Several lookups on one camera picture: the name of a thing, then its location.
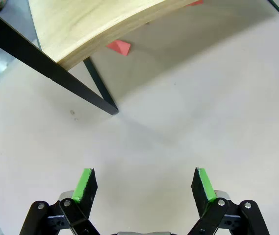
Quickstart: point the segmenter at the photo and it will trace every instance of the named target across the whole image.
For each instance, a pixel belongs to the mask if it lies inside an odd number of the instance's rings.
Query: silver bolt
[[[38,209],[42,209],[43,207],[45,207],[45,204],[43,204],[43,203],[39,203],[39,205],[38,205]]]
[[[66,201],[64,202],[64,206],[66,206],[66,207],[68,207],[70,204],[71,204],[71,201],[70,201],[70,200],[66,200]]]
[[[219,200],[219,201],[218,201],[218,205],[219,205],[219,206],[224,206],[225,204],[226,204],[226,203],[225,203],[223,200]]]
[[[252,207],[252,205],[251,205],[249,202],[245,203],[244,206],[245,206],[247,209],[249,209],[250,207]]]

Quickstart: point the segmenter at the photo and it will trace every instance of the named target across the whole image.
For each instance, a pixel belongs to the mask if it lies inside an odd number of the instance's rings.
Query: curved wooden edge
[[[106,46],[128,32],[195,1],[197,0],[165,0],[138,12],[77,47],[71,53],[59,60],[58,64],[64,69],[69,70],[88,58],[97,49]]]

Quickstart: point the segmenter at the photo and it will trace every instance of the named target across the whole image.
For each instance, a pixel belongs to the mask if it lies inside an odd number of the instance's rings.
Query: light wood surface
[[[69,70],[131,30],[196,0],[29,0],[41,48]]]

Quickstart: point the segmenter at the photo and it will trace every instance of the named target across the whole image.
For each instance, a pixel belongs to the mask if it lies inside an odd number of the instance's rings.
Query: red object
[[[198,0],[198,1],[195,1],[191,4],[188,4],[187,6],[195,6],[195,5],[198,5],[198,4],[203,4],[203,0]]]
[[[106,45],[107,48],[110,48],[116,51],[117,53],[120,53],[125,56],[127,56],[130,46],[131,46],[130,43],[126,43],[121,40],[115,40],[112,43]]]

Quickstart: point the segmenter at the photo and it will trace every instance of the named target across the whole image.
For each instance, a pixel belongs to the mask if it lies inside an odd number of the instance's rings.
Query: black metal leg
[[[102,99],[77,78],[55,63],[41,50],[0,18],[0,48],[42,75],[87,100],[109,114],[118,113],[116,105]]]
[[[107,101],[108,103],[110,103],[112,106],[114,106],[117,109],[117,107],[114,103],[114,100],[112,99],[112,96],[110,95],[109,91],[105,87],[105,84],[103,83],[100,75],[98,74],[97,69],[95,68],[94,64],[92,63],[91,58],[88,57],[87,59],[85,59],[84,64],[87,67],[87,69],[90,73],[90,76],[94,80],[94,82],[95,82],[100,94],[104,98],[104,100]]]

